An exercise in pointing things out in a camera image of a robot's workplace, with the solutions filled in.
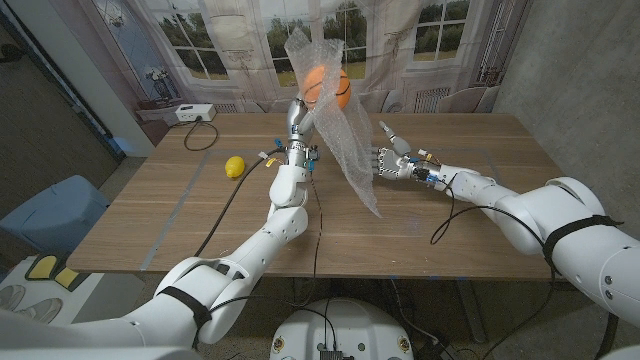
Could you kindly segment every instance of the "blue chair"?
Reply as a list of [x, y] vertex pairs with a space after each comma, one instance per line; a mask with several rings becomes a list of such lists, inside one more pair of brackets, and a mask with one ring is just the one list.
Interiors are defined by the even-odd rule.
[[109, 201], [75, 175], [27, 200], [0, 220], [0, 228], [40, 252], [69, 252], [107, 210]]

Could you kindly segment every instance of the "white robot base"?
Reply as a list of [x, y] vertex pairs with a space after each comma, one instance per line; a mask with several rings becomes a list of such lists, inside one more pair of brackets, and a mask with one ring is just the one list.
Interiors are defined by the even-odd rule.
[[[393, 317], [369, 303], [334, 298], [316, 301], [307, 308], [321, 314], [326, 310], [335, 330], [335, 350], [342, 352], [340, 359], [413, 359], [406, 331]], [[334, 350], [331, 326], [316, 313], [298, 310], [276, 331], [269, 358], [320, 359], [321, 350]]]

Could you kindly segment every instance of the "gray wall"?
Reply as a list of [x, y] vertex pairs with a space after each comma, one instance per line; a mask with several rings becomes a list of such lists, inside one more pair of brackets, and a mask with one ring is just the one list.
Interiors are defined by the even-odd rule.
[[494, 112], [512, 113], [640, 238], [640, 2], [534, 0]]

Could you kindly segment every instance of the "black strap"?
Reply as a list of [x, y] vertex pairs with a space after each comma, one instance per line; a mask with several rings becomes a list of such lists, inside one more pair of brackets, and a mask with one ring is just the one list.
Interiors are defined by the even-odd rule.
[[193, 320], [196, 322], [198, 331], [200, 331], [200, 328], [206, 324], [207, 321], [211, 320], [211, 313], [209, 312], [209, 309], [186, 292], [178, 288], [174, 288], [173, 286], [167, 286], [164, 290], [160, 291], [158, 295], [159, 294], [169, 295], [191, 309], [191, 311], [193, 311]]
[[553, 255], [553, 249], [556, 247], [556, 244], [558, 243], [558, 241], [560, 241], [560, 239], [571, 234], [572, 232], [576, 232], [578, 230], [582, 230], [590, 226], [595, 226], [595, 225], [617, 226], [622, 224], [624, 223], [614, 221], [610, 217], [602, 216], [602, 215], [593, 215], [590, 218], [570, 222], [567, 225], [564, 225], [554, 230], [551, 234], [549, 234], [549, 236], [547, 237], [547, 241], [544, 243], [544, 246], [542, 247], [542, 253], [544, 254], [544, 259], [547, 261], [549, 266], [551, 266], [551, 269], [557, 272], [551, 256]]

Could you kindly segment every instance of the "orange ball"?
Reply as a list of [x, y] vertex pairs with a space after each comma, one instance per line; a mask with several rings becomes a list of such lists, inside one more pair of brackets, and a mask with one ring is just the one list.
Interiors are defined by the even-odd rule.
[[[320, 96], [320, 90], [322, 90], [322, 77], [324, 76], [324, 66], [320, 65], [313, 68], [307, 74], [302, 84], [302, 98], [309, 109], [313, 109]], [[347, 73], [344, 70], [340, 70], [340, 86], [336, 92], [336, 98], [338, 98], [338, 105], [343, 109], [349, 99], [351, 98], [351, 82], [347, 77]]]

